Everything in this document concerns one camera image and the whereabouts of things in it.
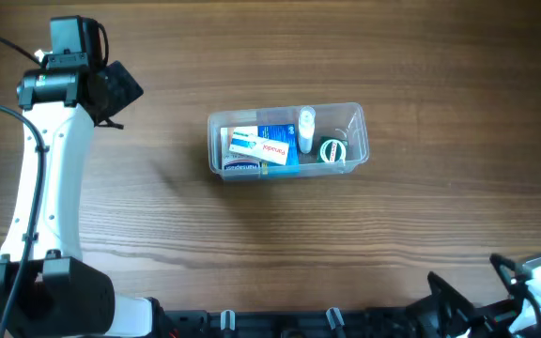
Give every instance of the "white bottle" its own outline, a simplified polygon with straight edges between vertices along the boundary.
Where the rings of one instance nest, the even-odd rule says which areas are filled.
[[[303,154],[308,154],[312,150],[312,139],[315,135],[315,116],[317,112],[310,106],[300,109],[300,118],[298,119],[298,144]]]

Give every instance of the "wood grain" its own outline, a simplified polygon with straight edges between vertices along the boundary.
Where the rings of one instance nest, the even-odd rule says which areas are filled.
[[[435,270],[504,297],[490,253],[541,252],[541,1],[34,0],[0,34],[48,48],[49,18],[103,23],[146,94],[96,130],[85,262],[167,309],[398,306]],[[0,103],[30,63],[0,46]],[[223,184],[210,113],[357,101],[372,159],[348,176]],[[0,245],[22,128],[0,116]]]

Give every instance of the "transparent plastic box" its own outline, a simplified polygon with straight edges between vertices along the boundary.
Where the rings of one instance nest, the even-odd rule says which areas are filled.
[[[315,132],[312,151],[308,154],[300,152],[297,146],[297,165],[273,165],[257,168],[223,167],[222,128],[244,126],[274,126],[293,124],[298,131],[298,119],[303,107],[313,107],[316,111]],[[345,141],[346,157],[343,161],[319,162],[321,137]],[[263,108],[231,112],[218,112],[208,119],[208,149],[210,170],[224,180],[273,179],[284,177],[314,177],[333,174],[350,173],[354,168],[368,161],[370,148],[364,123],[364,111],[358,103],[333,103],[311,106],[291,106],[280,108]]]

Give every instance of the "clear plastic bin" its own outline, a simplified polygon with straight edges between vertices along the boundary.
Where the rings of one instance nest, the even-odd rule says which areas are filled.
[[[243,126],[270,126],[293,124],[298,131],[300,110],[305,106],[263,108],[232,112],[219,112],[208,119],[208,149],[210,170],[224,180],[271,179],[283,177],[313,177],[332,174],[346,174],[357,165],[366,162],[370,156],[364,111],[358,103],[334,103],[313,105],[316,111],[315,133],[312,151],[300,152],[297,147],[299,164],[274,165],[257,168],[223,167],[222,128]],[[321,137],[347,141],[344,161],[319,162],[317,153]]]

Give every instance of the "wooden surface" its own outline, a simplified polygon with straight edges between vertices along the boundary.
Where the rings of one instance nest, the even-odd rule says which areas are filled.
[[[436,271],[504,297],[487,261],[541,252],[541,1],[417,0],[0,7],[0,34],[49,48],[49,19],[103,23],[146,94],[96,130],[85,262],[166,309],[399,306]],[[32,65],[0,46],[0,103]],[[372,159],[347,176],[223,184],[207,118],[357,101]],[[0,245],[22,128],[0,115]]]

